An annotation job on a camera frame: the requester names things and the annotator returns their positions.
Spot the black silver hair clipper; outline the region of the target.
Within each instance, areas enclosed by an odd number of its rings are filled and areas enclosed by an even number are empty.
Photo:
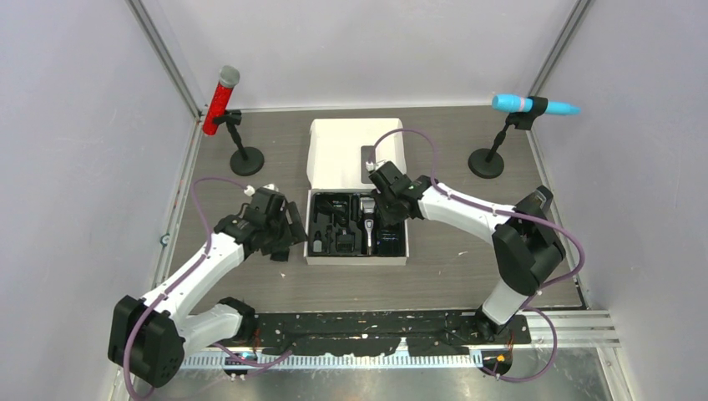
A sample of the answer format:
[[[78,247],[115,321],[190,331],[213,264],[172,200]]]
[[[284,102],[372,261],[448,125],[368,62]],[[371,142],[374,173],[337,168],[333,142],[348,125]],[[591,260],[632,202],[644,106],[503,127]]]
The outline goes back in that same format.
[[[371,197],[360,198],[361,224],[362,235],[364,240],[363,249],[368,256],[372,256],[374,252],[374,226],[376,220],[376,202]]]

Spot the white hair clipper box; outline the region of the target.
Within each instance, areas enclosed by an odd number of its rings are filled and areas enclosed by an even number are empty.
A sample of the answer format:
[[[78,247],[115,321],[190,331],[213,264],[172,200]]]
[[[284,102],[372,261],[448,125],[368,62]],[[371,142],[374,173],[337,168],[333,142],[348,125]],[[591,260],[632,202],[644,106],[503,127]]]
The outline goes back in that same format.
[[[310,183],[307,199],[304,250],[306,263],[339,266],[403,266],[410,255],[408,225],[385,227],[376,208],[374,252],[363,249],[360,198],[372,198],[375,186],[364,164],[370,157],[388,160],[405,172],[406,159],[398,118],[315,119],[310,127],[306,176]],[[316,231],[323,240],[322,253],[313,253]],[[356,253],[336,253],[336,234],[356,236]]]

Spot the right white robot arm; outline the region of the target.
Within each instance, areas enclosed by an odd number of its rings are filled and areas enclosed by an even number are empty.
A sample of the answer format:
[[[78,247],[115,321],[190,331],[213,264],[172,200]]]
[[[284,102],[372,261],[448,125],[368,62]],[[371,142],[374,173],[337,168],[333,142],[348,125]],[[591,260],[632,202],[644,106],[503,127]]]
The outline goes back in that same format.
[[[493,247],[500,279],[476,312],[476,328],[484,341],[499,342],[509,333],[512,317],[565,258],[545,215],[551,192],[540,186],[514,206],[496,205],[426,175],[412,180],[391,161],[368,162],[366,169],[383,225],[437,221]]]

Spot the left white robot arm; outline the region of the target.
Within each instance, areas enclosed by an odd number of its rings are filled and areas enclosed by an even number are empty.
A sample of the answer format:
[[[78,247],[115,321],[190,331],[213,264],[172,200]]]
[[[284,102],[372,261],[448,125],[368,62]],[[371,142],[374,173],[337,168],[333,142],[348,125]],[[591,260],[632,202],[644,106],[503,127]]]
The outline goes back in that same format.
[[[214,343],[249,344],[256,333],[255,309],[233,297],[198,315],[194,307],[228,272],[252,254],[284,261],[306,240],[296,203],[273,185],[248,189],[250,202],[207,230],[205,244],[172,276],[140,298],[125,296],[114,307],[108,359],[159,388],[186,357]]]

